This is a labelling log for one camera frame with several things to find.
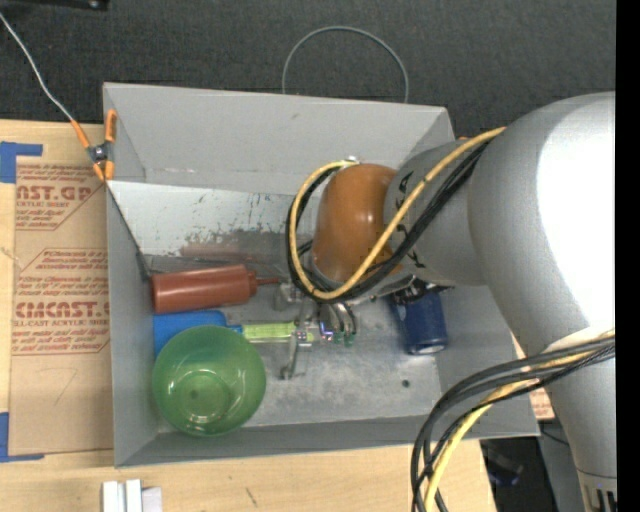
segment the yellow cable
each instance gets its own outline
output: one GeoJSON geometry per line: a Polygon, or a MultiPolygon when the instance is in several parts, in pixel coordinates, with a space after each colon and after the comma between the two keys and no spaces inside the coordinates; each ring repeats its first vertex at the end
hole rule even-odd
{"type": "Polygon", "coordinates": [[[405,216],[405,214],[407,213],[411,205],[422,193],[425,186],[429,182],[433,181],[433,179],[436,176],[438,176],[438,174],[440,174],[443,171],[443,169],[445,169],[448,165],[450,165],[465,151],[479,144],[482,144],[487,140],[493,139],[494,137],[502,133],[503,130],[504,130],[504,127],[496,128],[495,130],[482,133],[477,137],[469,139],[467,142],[465,142],[461,146],[458,146],[446,157],[444,157],[440,162],[438,162],[438,164],[435,167],[433,167],[433,169],[431,169],[431,171],[429,171],[429,173],[422,180],[420,180],[420,182],[414,187],[414,189],[411,191],[409,196],[406,198],[406,200],[402,203],[402,206],[398,209],[395,216],[393,217],[393,219],[391,220],[391,222],[389,223],[385,231],[382,233],[382,236],[380,236],[376,244],[373,246],[373,249],[371,249],[371,252],[369,252],[369,254],[364,259],[360,267],[358,267],[356,272],[339,288],[332,291],[328,291],[328,292],[317,290],[315,286],[313,286],[313,283],[311,283],[311,281],[307,277],[304,269],[302,268],[300,257],[298,255],[295,219],[297,218],[297,213],[300,207],[302,196],[304,195],[306,190],[309,188],[311,183],[313,183],[313,181],[316,179],[317,176],[319,176],[320,174],[324,173],[325,171],[331,168],[354,165],[354,162],[351,162],[351,161],[333,162],[331,164],[328,164],[314,171],[311,174],[311,176],[309,176],[309,178],[307,178],[307,180],[303,183],[302,187],[298,191],[298,194],[296,195],[296,198],[294,199],[293,205],[291,207],[291,216],[290,216],[290,225],[289,225],[289,241],[290,241],[289,250],[291,252],[291,260],[295,268],[295,271],[298,274],[298,278],[300,279],[302,284],[305,286],[307,291],[318,299],[330,300],[330,299],[335,299],[340,295],[351,290],[351,288],[353,288],[358,283],[360,278],[362,278],[362,276],[369,270],[369,267],[374,262],[378,254],[380,254],[382,249],[384,249],[385,244],[387,243],[389,238],[391,238],[391,235],[393,234],[394,230],[396,229],[400,221],[403,219],[403,217],[405,216]]]}
{"type": "MultiPolygon", "coordinates": [[[[576,355],[554,359],[547,363],[536,365],[533,367],[533,369],[538,370],[543,368],[553,368],[555,366],[561,366],[563,364],[571,363],[573,361],[577,361],[585,357],[588,357],[594,352],[595,350],[592,350],[585,354],[576,354],[576,355]]],[[[494,400],[496,398],[502,398],[508,395],[509,393],[517,389],[523,388],[527,386],[527,384],[529,384],[530,382],[534,382],[536,380],[537,379],[535,378],[525,379],[519,382],[513,382],[511,384],[501,386],[498,389],[491,392],[485,399],[483,399],[480,402],[480,405],[482,405],[485,402],[490,402],[491,400],[494,400]]],[[[462,423],[460,423],[460,425],[458,426],[454,434],[451,436],[451,439],[449,439],[449,441],[443,448],[442,452],[440,453],[440,456],[438,457],[438,459],[433,465],[433,474],[431,475],[431,478],[429,478],[429,483],[427,484],[427,488],[425,489],[424,504],[425,504],[426,512],[433,511],[433,506],[435,504],[435,496],[438,490],[438,485],[440,484],[440,480],[442,479],[444,470],[446,469],[447,464],[449,463],[449,460],[451,459],[456,447],[458,446],[462,438],[465,436],[465,434],[469,431],[469,429],[475,424],[476,421],[478,421],[478,419],[486,411],[488,411],[491,408],[492,405],[493,404],[487,404],[484,407],[481,407],[476,411],[474,411],[473,413],[471,413],[462,423]]]]}

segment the black floor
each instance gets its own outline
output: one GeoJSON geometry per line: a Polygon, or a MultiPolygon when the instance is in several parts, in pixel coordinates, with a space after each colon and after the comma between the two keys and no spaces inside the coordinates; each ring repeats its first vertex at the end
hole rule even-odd
{"type": "MultiPolygon", "coordinates": [[[[612,90],[615,0],[111,0],[92,12],[0,0],[52,92],[100,121],[105,81],[281,91],[287,55],[331,25],[369,31],[403,60],[410,102],[446,106],[456,135],[508,124],[558,99],[612,90]]],[[[389,53],[357,34],[296,53],[291,93],[401,101],[389,53]]],[[[0,117],[63,120],[0,30],[0,117]]]]}

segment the orange clip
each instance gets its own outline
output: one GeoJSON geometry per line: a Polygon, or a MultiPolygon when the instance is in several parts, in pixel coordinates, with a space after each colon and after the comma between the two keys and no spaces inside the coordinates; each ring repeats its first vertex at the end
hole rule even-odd
{"type": "MultiPolygon", "coordinates": [[[[105,121],[105,129],[104,129],[104,140],[106,145],[113,144],[116,141],[116,121],[118,120],[118,114],[114,109],[110,109],[107,112],[107,119],[105,121]]],[[[90,149],[91,143],[87,138],[87,134],[84,132],[80,124],[72,120],[71,126],[73,127],[80,144],[84,149],[90,149]]],[[[105,179],[110,180],[113,178],[113,174],[115,171],[115,166],[111,160],[108,158],[103,160],[102,162],[93,163],[93,171],[96,173],[96,176],[100,179],[100,181],[104,181],[105,179]]]]}

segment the white wire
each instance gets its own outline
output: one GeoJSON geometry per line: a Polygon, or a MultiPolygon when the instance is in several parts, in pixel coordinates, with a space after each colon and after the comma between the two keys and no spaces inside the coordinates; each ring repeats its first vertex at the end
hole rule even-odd
{"type": "Polygon", "coordinates": [[[337,32],[337,31],[353,32],[355,34],[360,34],[361,36],[369,38],[373,42],[382,46],[382,48],[384,48],[389,53],[389,55],[393,57],[393,60],[396,61],[396,64],[398,64],[398,67],[402,72],[402,77],[404,79],[404,102],[409,103],[409,75],[407,73],[406,68],[404,67],[404,64],[402,63],[402,59],[398,57],[396,52],[394,52],[393,49],[387,43],[385,43],[382,39],[374,36],[373,34],[366,32],[365,30],[361,30],[359,28],[345,27],[342,25],[333,25],[330,27],[319,28],[317,30],[314,30],[313,32],[309,32],[306,36],[304,36],[302,39],[300,39],[300,41],[296,43],[296,45],[293,47],[291,52],[289,52],[289,56],[287,57],[287,60],[284,63],[284,68],[282,70],[282,94],[287,93],[287,84],[286,84],[287,71],[289,70],[289,64],[291,63],[293,54],[296,53],[296,51],[298,51],[298,49],[312,37],[317,36],[318,34],[323,34],[325,32],[337,32]]]}
{"type": "Polygon", "coordinates": [[[4,26],[7,27],[7,30],[9,31],[9,34],[11,34],[13,39],[15,39],[16,43],[18,43],[18,46],[20,47],[20,49],[24,52],[25,56],[27,57],[27,60],[29,61],[29,64],[31,64],[31,68],[33,69],[33,72],[35,73],[36,77],[38,78],[38,82],[40,82],[40,87],[42,87],[42,90],[44,91],[44,93],[53,102],[53,104],[56,107],[58,107],[60,109],[60,111],[69,119],[69,121],[75,121],[73,119],[73,116],[64,107],[64,105],[62,103],[60,103],[60,101],[58,99],[56,99],[53,96],[53,94],[51,94],[51,91],[49,91],[47,85],[44,83],[44,80],[42,79],[42,75],[40,75],[40,71],[38,71],[38,67],[36,66],[36,63],[34,62],[33,57],[31,56],[31,53],[29,53],[29,50],[27,49],[27,47],[22,42],[22,39],[20,39],[20,36],[18,36],[18,34],[15,32],[15,30],[13,30],[13,27],[11,27],[11,25],[9,25],[9,22],[3,16],[2,12],[0,12],[0,21],[2,21],[2,23],[4,23],[4,26]]]}

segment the stain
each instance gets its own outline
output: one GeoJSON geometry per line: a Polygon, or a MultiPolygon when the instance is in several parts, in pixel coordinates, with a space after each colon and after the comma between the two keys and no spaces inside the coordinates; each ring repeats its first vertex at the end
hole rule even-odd
{"type": "Polygon", "coordinates": [[[247,496],[249,496],[249,498],[251,499],[251,503],[253,503],[253,506],[258,508],[258,502],[256,501],[256,499],[253,497],[253,494],[251,494],[251,491],[249,490],[248,487],[245,487],[245,490],[247,491],[247,496]]]}

